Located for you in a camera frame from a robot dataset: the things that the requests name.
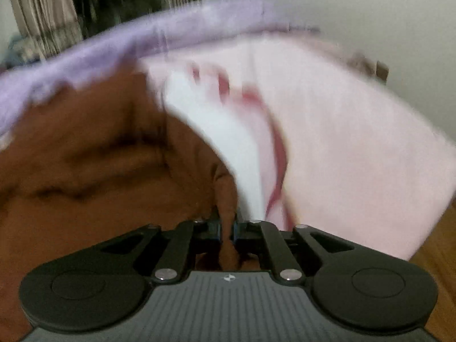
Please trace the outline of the brown padded jacket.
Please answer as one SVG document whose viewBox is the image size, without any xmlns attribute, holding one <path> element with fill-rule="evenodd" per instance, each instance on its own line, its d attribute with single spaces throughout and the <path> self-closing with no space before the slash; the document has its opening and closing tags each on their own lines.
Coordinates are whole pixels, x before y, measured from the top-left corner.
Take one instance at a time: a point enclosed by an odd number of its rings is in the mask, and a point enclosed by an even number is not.
<svg viewBox="0 0 456 342">
<path fill-rule="evenodd" d="M 30 329 L 19 294 L 57 325 L 97 330 L 138 309 L 163 231 L 218 215 L 216 266 L 235 270 L 233 171 L 159 107 L 129 67 L 25 111 L 1 153 L 1 339 Z"/>
</svg>

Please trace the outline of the pink princess blanket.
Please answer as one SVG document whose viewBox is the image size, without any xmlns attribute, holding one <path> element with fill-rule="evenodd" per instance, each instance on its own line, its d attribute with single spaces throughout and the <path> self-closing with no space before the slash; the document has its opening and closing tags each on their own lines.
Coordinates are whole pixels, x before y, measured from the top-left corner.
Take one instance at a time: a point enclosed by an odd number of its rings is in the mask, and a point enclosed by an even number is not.
<svg viewBox="0 0 456 342">
<path fill-rule="evenodd" d="M 410 259 L 455 194 L 455 144 L 308 36 L 242 36 L 149 56 L 152 79 L 197 69 L 266 107 L 284 142 L 284 194 L 302 224 Z"/>
</svg>

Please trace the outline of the purple duvet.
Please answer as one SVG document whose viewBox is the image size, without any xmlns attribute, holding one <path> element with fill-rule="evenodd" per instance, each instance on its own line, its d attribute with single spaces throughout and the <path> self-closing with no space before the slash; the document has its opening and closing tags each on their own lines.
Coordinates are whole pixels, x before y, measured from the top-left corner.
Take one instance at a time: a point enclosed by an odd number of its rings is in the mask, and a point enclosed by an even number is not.
<svg viewBox="0 0 456 342">
<path fill-rule="evenodd" d="M 1 74 L 1 132 L 7 133 L 31 101 L 61 84 L 77 87 L 124 60 L 167 53 L 258 32 L 311 32 L 318 27 L 285 15 L 267 0 L 201 0 L 122 23 L 41 63 Z"/>
</svg>

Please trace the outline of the left beige curtain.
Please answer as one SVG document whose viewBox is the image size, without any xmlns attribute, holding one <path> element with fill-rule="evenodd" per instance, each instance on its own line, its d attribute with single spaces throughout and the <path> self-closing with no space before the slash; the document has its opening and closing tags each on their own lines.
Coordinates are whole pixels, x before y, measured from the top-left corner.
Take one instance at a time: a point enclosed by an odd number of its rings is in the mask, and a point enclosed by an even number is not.
<svg viewBox="0 0 456 342">
<path fill-rule="evenodd" d="M 43 58 L 56 56 L 83 40 L 73 0 L 10 0 L 21 35 Z"/>
</svg>

